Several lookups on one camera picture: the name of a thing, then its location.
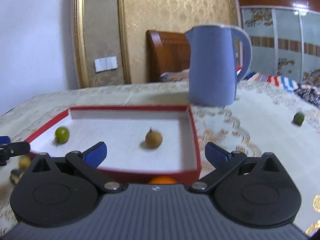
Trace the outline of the green tomato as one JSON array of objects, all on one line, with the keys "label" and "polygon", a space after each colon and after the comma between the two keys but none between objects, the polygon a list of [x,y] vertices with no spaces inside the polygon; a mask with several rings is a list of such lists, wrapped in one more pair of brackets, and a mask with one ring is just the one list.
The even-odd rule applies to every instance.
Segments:
[{"label": "green tomato", "polygon": [[55,143],[65,144],[69,140],[69,129],[65,126],[60,126],[55,130]]}]

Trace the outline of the chocolate layered cake piece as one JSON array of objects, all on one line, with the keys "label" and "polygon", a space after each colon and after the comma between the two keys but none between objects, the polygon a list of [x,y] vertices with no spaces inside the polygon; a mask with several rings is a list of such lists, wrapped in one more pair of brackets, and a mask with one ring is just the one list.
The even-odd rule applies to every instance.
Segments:
[{"label": "chocolate layered cake piece", "polygon": [[10,177],[9,177],[10,181],[14,185],[16,185],[20,181],[20,179],[23,176],[23,174],[24,174],[24,171],[22,169],[13,169],[13,170],[11,170]]}]

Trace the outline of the brown longan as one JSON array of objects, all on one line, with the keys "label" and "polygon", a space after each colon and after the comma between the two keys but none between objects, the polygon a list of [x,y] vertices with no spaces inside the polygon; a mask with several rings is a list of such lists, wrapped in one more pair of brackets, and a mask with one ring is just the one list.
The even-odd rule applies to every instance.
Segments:
[{"label": "brown longan", "polygon": [[163,142],[163,137],[161,133],[157,130],[149,129],[145,136],[145,144],[148,148],[158,148]]}]

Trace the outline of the small green fruit far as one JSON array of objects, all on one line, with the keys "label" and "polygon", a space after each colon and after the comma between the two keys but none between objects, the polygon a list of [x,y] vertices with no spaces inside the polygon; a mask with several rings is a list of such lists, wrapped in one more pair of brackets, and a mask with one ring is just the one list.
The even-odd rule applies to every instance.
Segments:
[{"label": "small green fruit far", "polygon": [[294,115],[292,122],[293,122],[295,125],[302,126],[304,120],[305,120],[305,115],[304,115],[304,113],[302,113],[302,112],[297,112],[297,113]]}]

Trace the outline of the orange mandarin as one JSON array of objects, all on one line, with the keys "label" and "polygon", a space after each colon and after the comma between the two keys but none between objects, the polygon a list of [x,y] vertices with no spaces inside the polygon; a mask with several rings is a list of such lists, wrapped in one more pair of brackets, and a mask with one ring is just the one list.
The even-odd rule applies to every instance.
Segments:
[{"label": "orange mandarin", "polygon": [[148,184],[158,185],[158,184],[177,184],[178,181],[170,176],[156,176],[153,177]]}]

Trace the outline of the cream gold embroidered tablecloth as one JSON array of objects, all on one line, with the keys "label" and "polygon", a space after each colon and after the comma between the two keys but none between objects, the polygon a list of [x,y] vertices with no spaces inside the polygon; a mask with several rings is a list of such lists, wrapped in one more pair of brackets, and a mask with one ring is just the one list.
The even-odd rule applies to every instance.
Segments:
[{"label": "cream gold embroidered tablecloth", "polygon": [[[185,82],[106,86],[35,96],[1,116],[1,135],[24,140],[71,106],[186,105]],[[295,223],[306,234],[319,230],[319,109],[269,83],[243,81],[224,108],[193,106],[199,144],[212,141],[248,155],[273,152],[285,166],[302,205]],[[295,125],[297,112],[305,115]]]}]

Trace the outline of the wardrobe with sliding doors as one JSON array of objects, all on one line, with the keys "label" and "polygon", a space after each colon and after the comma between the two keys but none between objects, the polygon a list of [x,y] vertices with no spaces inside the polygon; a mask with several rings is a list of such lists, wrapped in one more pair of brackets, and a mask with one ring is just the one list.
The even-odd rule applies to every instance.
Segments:
[{"label": "wardrobe with sliding doors", "polygon": [[237,0],[251,70],[319,86],[319,0]]}]

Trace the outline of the yellow-brown longan fruit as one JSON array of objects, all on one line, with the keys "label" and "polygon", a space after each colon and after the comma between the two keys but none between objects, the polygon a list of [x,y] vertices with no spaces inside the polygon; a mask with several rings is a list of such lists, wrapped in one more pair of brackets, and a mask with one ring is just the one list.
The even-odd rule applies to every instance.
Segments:
[{"label": "yellow-brown longan fruit", "polygon": [[31,159],[26,156],[22,157],[18,162],[18,168],[22,170],[26,170],[31,165]]}]

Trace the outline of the white wall switch panel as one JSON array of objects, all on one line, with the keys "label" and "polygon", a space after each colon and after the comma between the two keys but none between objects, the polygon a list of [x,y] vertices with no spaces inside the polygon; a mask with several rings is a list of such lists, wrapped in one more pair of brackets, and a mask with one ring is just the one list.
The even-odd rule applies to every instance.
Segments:
[{"label": "white wall switch panel", "polygon": [[95,67],[96,73],[105,72],[108,70],[115,70],[118,68],[117,57],[111,56],[111,57],[95,59],[94,67]]}]

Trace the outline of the wooden bed headboard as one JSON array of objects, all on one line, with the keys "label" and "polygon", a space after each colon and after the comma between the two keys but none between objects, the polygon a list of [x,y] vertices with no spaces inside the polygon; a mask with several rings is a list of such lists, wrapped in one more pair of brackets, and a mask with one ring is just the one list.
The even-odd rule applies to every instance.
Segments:
[{"label": "wooden bed headboard", "polygon": [[165,72],[181,72],[190,65],[190,45],[184,33],[146,31],[150,82],[159,82]]}]

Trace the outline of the blue electric kettle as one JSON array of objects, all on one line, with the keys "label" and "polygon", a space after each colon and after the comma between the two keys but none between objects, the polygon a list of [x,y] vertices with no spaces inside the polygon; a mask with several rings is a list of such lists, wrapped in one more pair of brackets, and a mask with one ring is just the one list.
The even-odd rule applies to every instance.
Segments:
[{"label": "blue electric kettle", "polygon": [[[204,23],[186,31],[190,45],[189,101],[196,105],[228,106],[236,97],[237,84],[252,62],[249,35],[240,27]],[[234,40],[244,49],[244,62],[237,71]]]}]

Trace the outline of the red shallow cardboard box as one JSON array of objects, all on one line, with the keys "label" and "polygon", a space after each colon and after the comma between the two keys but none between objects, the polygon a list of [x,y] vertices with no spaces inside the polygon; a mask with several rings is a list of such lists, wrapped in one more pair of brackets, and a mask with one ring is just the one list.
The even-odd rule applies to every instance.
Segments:
[{"label": "red shallow cardboard box", "polygon": [[[55,130],[65,126],[69,140],[56,144]],[[148,148],[149,129],[163,137],[158,148]],[[107,157],[99,170],[119,182],[146,183],[156,176],[170,176],[189,185],[201,173],[200,149],[189,106],[79,106],[46,122],[27,141],[31,155],[46,152],[63,157],[85,151],[102,141]]]}]

